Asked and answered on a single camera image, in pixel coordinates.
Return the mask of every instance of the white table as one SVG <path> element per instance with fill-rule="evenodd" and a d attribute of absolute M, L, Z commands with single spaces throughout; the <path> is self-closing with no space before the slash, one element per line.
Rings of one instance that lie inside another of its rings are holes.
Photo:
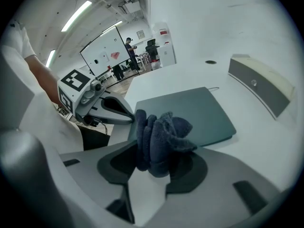
<path fill-rule="evenodd" d="M 212 91 L 237 133 L 227 141 L 206 148 L 232 155 L 259 172 L 279 190 L 290 187 L 301 166 L 301 146 L 293 129 L 295 123 L 284 112 L 276 121 L 262 103 L 242 84 L 228 75 L 229 60 L 207 65 L 202 60 L 188 65 L 175 64 L 133 79 L 125 96 L 135 110 L 145 99 L 198 87 L 219 87 Z M 130 125 L 116 125 L 108 145 L 128 139 Z M 135 169 L 128 185 L 136 225 L 143 226 L 163 205 L 169 176 L 156 179 Z"/>

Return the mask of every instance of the ceiling light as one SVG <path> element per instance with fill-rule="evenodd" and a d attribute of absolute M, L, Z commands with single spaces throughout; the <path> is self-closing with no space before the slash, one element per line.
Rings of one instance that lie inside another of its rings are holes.
<path fill-rule="evenodd" d="M 66 25 L 63 27 L 61 32 L 67 31 L 67 29 L 71 26 L 71 24 L 74 22 L 74 20 L 87 8 L 91 5 L 92 3 L 90 1 L 86 1 L 73 15 L 72 17 L 68 20 Z"/>
<path fill-rule="evenodd" d="M 116 24 L 113 24 L 112 26 L 110 26 L 109 28 L 107 28 L 106 30 L 104 30 L 104 31 L 102 32 L 102 34 L 105 33 L 106 31 L 108 31 L 109 29 L 113 28 L 114 26 L 119 25 L 119 24 L 121 24 L 121 23 L 122 23 L 122 21 L 119 21 L 119 22 L 117 22 Z"/>
<path fill-rule="evenodd" d="M 48 67 L 49 64 L 51 63 L 54 53 L 55 53 L 55 50 L 52 50 L 51 53 L 49 54 L 48 59 L 47 59 L 48 61 L 47 61 L 46 67 Z"/>

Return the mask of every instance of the whiteboard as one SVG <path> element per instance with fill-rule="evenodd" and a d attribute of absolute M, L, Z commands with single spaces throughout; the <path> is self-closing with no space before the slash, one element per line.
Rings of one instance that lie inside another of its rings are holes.
<path fill-rule="evenodd" d="M 107 71 L 108 66 L 130 59 L 116 26 L 93 40 L 80 54 L 96 77 Z"/>

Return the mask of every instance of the dark blue towel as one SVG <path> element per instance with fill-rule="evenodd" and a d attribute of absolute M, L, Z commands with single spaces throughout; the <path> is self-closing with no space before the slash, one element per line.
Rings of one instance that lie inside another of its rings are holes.
<path fill-rule="evenodd" d="M 137 168 L 149 169 L 155 177 L 169 174 L 169 156 L 172 152 L 189 152 L 197 148 L 191 141 L 184 139 L 192 130 L 185 119 L 173 117 L 172 112 L 161 115 L 159 119 L 150 115 L 146 119 L 144 110 L 137 110 Z"/>

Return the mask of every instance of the white cabinet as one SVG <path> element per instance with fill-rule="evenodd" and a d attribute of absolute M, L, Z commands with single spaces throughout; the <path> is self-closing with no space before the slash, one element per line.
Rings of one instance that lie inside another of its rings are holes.
<path fill-rule="evenodd" d="M 176 64 L 173 47 L 171 44 L 158 47 L 157 52 L 163 67 Z"/>

